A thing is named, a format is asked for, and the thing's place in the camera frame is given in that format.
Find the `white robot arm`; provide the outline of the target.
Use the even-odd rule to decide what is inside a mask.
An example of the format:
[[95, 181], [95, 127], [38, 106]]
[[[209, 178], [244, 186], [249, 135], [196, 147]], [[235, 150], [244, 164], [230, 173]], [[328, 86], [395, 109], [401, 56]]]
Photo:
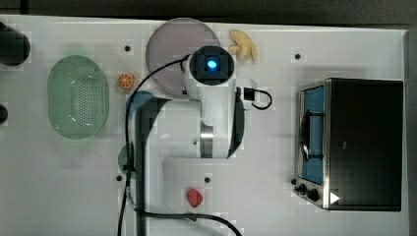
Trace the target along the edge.
[[229, 158], [245, 129], [233, 57], [220, 46], [208, 45], [176, 63], [188, 98], [152, 97], [137, 109], [136, 158]]

